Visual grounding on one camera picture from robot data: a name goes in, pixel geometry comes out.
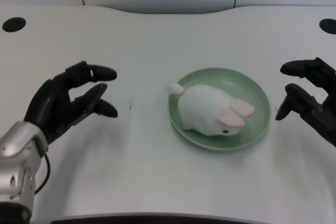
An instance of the white plush rabbit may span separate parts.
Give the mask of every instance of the white plush rabbit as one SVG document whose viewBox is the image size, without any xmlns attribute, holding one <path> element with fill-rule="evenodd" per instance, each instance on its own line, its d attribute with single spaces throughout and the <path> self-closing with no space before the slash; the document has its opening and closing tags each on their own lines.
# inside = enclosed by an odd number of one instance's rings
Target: white plush rabbit
<svg viewBox="0 0 336 224">
<path fill-rule="evenodd" d="M 245 126 L 239 115 L 254 115 L 255 109 L 251 104 L 234 99 L 224 91 L 208 85 L 200 84 L 184 89 L 174 83 L 169 88 L 170 93 L 181 96 L 177 106 L 185 130 L 196 130 L 206 136 L 230 136 Z"/>
</svg>

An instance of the rabbit ear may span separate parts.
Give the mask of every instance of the rabbit ear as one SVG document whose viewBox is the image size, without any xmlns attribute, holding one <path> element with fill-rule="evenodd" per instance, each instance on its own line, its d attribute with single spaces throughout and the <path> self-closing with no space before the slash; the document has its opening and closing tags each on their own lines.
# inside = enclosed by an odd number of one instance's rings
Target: rabbit ear
<svg viewBox="0 0 336 224">
<path fill-rule="evenodd" d="M 229 103 L 230 108 L 238 115 L 250 117 L 254 115 L 254 107 L 240 99 L 235 99 Z"/>
<path fill-rule="evenodd" d="M 221 109 L 217 116 L 218 121 L 227 127 L 241 129 L 244 127 L 244 121 L 229 107 Z"/>
</svg>

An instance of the white table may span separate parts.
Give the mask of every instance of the white table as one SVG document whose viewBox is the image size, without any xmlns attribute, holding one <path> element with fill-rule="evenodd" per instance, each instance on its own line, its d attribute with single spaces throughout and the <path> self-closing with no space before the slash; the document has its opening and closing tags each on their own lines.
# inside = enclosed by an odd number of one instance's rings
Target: white table
<svg viewBox="0 0 336 224">
<path fill-rule="evenodd" d="M 32 220 L 174 212 L 269 223 L 336 222 L 336 149 L 293 112 L 274 120 L 288 83 L 320 102 L 326 96 L 279 69 L 315 57 L 336 67 L 336 35 L 319 27 L 320 20 L 336 18 L 336 7 L 244 7 L 205 15 L 0 7 L 1 24 L 16 16 L 27 20 L 26 27 L 0 31 L 0 134 L 23 119 L 40 85 L 68 66 L 86 60 L 118 72 L 103 98 L 119 117 L 92 115 L 51 144 L 51 177 L 35 198 Z M 254 147 L 210 152 L 173 130 L 165 85 L 208 67 L 240 71 L 267 93 L 271 125 Z M 46 172 L 42 163 L 37 184 Z"/>
</svg>

